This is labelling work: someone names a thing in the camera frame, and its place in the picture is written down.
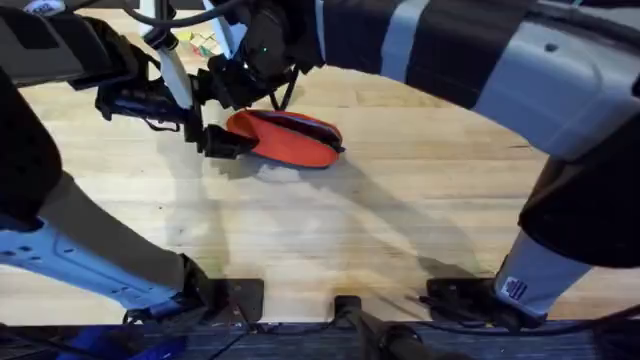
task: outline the metal base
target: metal base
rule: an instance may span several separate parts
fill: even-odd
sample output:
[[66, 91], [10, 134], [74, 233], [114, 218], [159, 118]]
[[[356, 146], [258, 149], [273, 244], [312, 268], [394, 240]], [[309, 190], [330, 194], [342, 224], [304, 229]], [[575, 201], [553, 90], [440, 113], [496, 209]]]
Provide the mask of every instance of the metal base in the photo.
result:
[[264, 281], [261, 279], [210, 279], [213, 309], [207, 324], [256, 323], [262, 318]]
[[544, 323], [546, 316], [533, 318], [499, 301], [493, 294], [493, 282], [493, 278], [430, 279], [427, 296], [420, 301], [429, 306], [434, 320], [470, 327], [491, 324], [518, 331]]

